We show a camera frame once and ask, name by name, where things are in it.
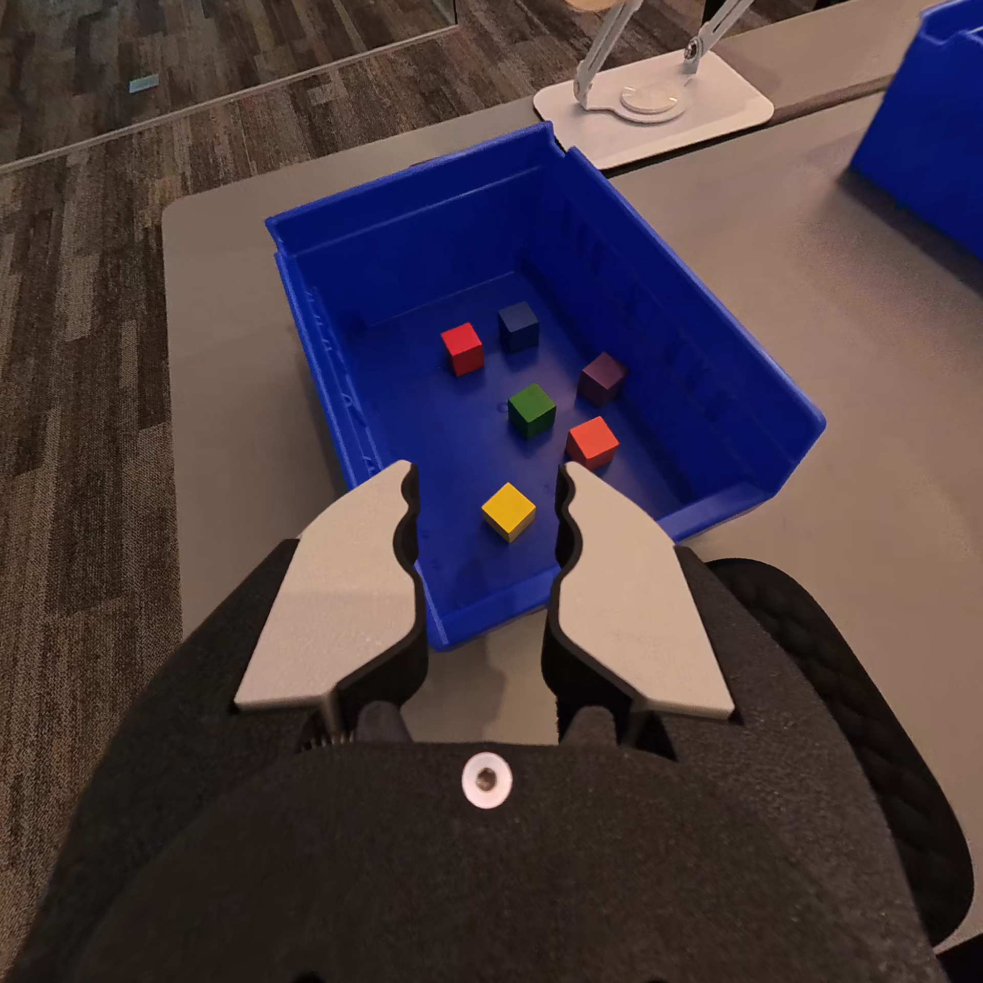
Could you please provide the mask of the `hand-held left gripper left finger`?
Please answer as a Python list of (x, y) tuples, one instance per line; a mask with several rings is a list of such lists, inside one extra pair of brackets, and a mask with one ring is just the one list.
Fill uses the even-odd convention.
[(401, 709), (429, 668), (420, 510), (419, 470), (397, 460), (311, 521), (236, 691), (237, 710), (314, 710), (329, 735), (409, 734)]

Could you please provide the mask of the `dark blue wooden cube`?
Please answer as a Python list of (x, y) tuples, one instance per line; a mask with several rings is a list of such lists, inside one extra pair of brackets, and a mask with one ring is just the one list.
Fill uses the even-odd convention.
[(521, 301), (498, 310), (498, 335), (505, 354), (517, 354), (539, 345), (539, 318), (528, 302)]

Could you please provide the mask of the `blue plastic storage bin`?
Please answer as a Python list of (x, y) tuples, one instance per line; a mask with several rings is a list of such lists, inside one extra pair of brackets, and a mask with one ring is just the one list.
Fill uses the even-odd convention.
[[(820, 410), (621, 193), (539, 124), (265, 222), (349, 488), (419, 470), (419, 560), (436, 650), (547, 605), (569, 430), (602, 416), (599, 476), (676, 542), (773, 498), (826, 428)], [(539, 345), (505, 354), (498, 310), (526, 301)], [(440, 334), (471, 323), (482, 370)], [(625, 365), (601, 409), (585, 365)], [(552, 428), (526, 440), (512, 395), (538, 383)], [(507, 543), (482, 505), (510, 483), (536, 518)]]
[(982, 3), (922, 13), (850, 169), (982, 258)]

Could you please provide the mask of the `orange wooden cube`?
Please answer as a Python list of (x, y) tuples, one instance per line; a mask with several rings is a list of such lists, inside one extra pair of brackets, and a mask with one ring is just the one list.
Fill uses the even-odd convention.
[(607, 467), (621, 447), (602, 416), (573, 426), (566, 438), (565, 455), (590, 472)]

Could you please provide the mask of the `green wooden cube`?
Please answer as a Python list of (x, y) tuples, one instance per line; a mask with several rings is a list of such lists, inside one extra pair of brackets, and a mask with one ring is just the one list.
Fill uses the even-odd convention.
[(519, 436), (531, 440), (549, 431), (557, 416), (557, 404), (538, 383), (531, 383), (507, 402), (509, 423)]

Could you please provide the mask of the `red wooden cube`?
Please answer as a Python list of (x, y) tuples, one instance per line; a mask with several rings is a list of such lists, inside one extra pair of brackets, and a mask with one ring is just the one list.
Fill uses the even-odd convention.
[(456, 377), (482, 370), (485, 351), (481, 338), (471, 323), (463, 323), (440, 334), (450, 369)]

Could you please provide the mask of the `yellow wooden cube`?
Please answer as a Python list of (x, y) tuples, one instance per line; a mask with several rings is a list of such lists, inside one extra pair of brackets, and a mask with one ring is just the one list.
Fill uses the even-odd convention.
[(536, 518), (536, 505), (510, 483), (502, 485), (485, 503), (485, 522), (507, 543), (513, 544)]

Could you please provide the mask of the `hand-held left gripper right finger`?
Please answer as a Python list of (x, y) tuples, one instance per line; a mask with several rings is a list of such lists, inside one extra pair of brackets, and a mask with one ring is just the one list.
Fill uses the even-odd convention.
[(585, 466), (559, 467), (542, 674), (560, 739), (584, 708), (618, 743), (658, 743), (657, 717), (729, 720), (735, 704), (678, 551), (661, 526)]

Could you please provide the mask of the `purple wooden cube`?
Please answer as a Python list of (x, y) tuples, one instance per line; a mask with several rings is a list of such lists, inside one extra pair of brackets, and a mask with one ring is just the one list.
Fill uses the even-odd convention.
[(617, 397), (627, 375), (624, 364), (608, 352), (601, 352), (583, 367), (577, 382), (577, 396), (601, 409)]

